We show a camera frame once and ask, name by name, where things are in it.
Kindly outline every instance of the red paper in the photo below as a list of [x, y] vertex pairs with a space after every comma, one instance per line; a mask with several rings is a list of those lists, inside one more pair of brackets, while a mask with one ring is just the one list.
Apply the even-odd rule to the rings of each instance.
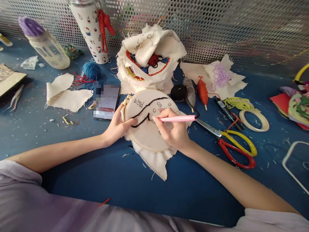
[[[272, 100], [273, 103], [277, 105], [284, 113], [289, 115], [289, 102], [290, 97], [286, 93], [279, 94], [277, 96], [271, 97], [270, 100]], [[296, 122], [303, 130], [309, 131], [309, 127]]]

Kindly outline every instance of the white tumbler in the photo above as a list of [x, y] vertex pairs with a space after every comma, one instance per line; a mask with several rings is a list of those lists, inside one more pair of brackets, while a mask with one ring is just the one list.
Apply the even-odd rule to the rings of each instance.
[[68, 0], [68, 3], [95, 62], [107, 63], [108, 55], [103, 52], [96, 0]]

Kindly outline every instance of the blue yarn ball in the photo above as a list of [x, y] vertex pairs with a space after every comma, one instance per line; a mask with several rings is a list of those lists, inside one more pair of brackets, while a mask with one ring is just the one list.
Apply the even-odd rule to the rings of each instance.
[[87, 77], [90, 77], [94, 81], [99, 80], [101, 78], [101, 68], [95, 63], [89, 62], [85, 63], [82, 70], [84, 71]]

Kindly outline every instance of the gray yarn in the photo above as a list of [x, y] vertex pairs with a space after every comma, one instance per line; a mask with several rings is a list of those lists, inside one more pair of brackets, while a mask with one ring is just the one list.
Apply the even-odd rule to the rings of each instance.
[[190, 108], [192, 108], [191, 106], [195, 106], [195, 90], [192, 84], [192, 80], [188, 77], [184, 77], [183, 85], [187, 87], [187, 96], [185, 98], [186, 103], [188, 104], [188, 106], [190, 106]]

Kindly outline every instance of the lavender shirt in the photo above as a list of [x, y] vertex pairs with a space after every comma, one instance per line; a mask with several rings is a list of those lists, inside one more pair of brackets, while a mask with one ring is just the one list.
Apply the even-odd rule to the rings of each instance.
[[40, 185], [42, 177], [13, 161], [0, 161], [0, 231], [309, 231], [294, 213], [245, 209], [233, 228], [56, 196]]

